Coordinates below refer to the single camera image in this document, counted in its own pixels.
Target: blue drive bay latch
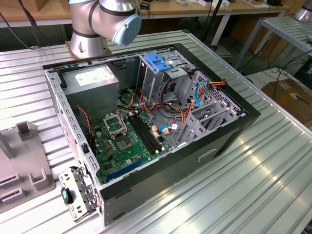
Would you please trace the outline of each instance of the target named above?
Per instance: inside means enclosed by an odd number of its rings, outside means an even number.
[[[172,66],[166,64],[166,62],[156,53],[145,54],[147,61],[155,68],[157,72],[164,72],[170,70]]]

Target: motherboard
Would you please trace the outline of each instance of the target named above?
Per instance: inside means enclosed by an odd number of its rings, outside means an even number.
[[[100,182],[107,183],[172,150],[164,138],[153,135],[152,126],[148,115],[142,112],[112,115],[93,127]]]

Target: blue pcie slot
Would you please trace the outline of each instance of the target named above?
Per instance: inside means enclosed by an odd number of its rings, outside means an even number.
[[[144,158],[141,158],[139,159],[138,161],[132,163],[131,165],[129,166],[126,166],[125,168],[122,168],[121,170],[117,171],[117,172],[114,172],[110,175],[107,176],[107,179],[110,180],[110,179],[113,179],[113,178],[116,178],[132,169],[134,169],[135,167],[138,167],[140,164],[141,164],[141,161],[143,160]]]

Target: metal workbench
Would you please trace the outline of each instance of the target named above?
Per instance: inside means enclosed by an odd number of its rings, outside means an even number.
[[[239,53],[236,63],[234,64],[235,68],[238,68],[247,50],[251,46],[253,40],[262,27],[267,28],[269,32],[265,35],[265,40],[263,40],[263,43],[259,45],[255,53],[258,53],[259,50],[264,46],[265,41],[269,39],[271,33],[275,33],[293,45],[292,49],[285,56],[288,59],[284,61],[284,64],[287,64],[287,62],[292,58],[291,55],[296,48],[306,52],[309,55],[312,55],[312,43],[307,40],[307,37],[312,35],[312,22],[302,23],[290,16],[262,18],[254,27],[248,40],[244,44],[243,49]]]
[[[97,213],[72,221],[58,174],[75,160],[41,66],[71,60],[64,45],[0,53],[0,128],[28,120],[39,134],[56,188],[0,214],[1,233],[300,233],[312,218],[312,133],[191,34],[139,36],[115,52],[182,43],[261,112],[226,153],[104,227]]]

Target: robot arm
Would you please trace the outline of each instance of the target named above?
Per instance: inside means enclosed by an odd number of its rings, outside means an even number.
[[[312,17],[312,0],[306,0],[302,8],[294,15],[301,22],[310,22]]]
[[[105,55],[105,39],[128,45],[141,28],[134,0],[69,0],[69,3],[73,21],[71,51],[79,58]]]

